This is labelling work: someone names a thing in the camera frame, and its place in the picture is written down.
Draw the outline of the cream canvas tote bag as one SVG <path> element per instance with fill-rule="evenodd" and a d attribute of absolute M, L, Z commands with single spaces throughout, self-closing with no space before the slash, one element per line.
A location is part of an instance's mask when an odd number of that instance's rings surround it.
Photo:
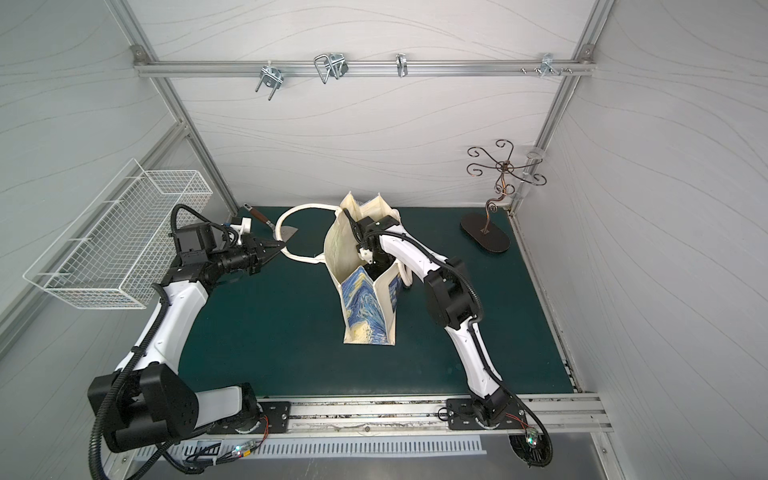
<path fill-rule="evenodd" d="M 291 215 L 307 209 L 329 210 L 335 215 L 325 235 L 322 252 L 313 257 L 299 256 L 284 248 L 283 255 L 296 262 L 326 266 L 340 298 L 346 344 L 393 346 L 396 343 L 397 297 L 413 280 L 398 260 L 386 262 L 381 273 L 372 273 L 372 264 L 358 254 L 350 221 L 365 218 L 378 221 L 387 216 L 399 221 L 399 211 L 380 195 L 360 204 L 352 194 L 347 194 L 339 205 L 307 203 L 295 206 L 278 218 L 276 227 L 280 229 Z"/>

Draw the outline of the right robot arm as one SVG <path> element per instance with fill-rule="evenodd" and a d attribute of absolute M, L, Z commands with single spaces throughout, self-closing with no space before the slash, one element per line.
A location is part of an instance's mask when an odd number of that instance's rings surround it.
<path fill-rule="evenodd" d="M 423 282 L 427 310 L 448 334 L 464 368 L 478 427 L 492 430 L 504 419 L 515 421 L 522 428 L 512 437 L 515 454 L 530 467 L 548 466 L 554 457 L 551 436 L 494 367 L 479 329 L 484 307 L 463 262 L 435 253 L 392 216 L 380 220 L 345 216 L 362 260 L 378 269 L 398 261 Z"/>

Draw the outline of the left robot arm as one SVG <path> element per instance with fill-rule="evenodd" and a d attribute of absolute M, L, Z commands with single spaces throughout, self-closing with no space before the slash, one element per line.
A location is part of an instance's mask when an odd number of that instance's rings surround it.
<path fill-rule="evenodd" d="M 197 454 L 176 460 L 169 453 L 174 445 L 215 429 L 269 434 L 269 417 L 249 383 L 195 392 L 178 369 L 191 328 L 220 279 L 259 273 L 287 238 L 255 210 L 240 221 L 215 223 L 183 203 L 171 209 L 169 228 L 175 256 L 162 280 L 151 286 L 157 306 L 126 357 L 87 391 L 95 415 L 88 445 L 94 479 L 107 476 L 104 448 L 121 453 L 154 446 L 136 479 L 159 459 L 186 475 L 199 475 L 212 461 Z"/>

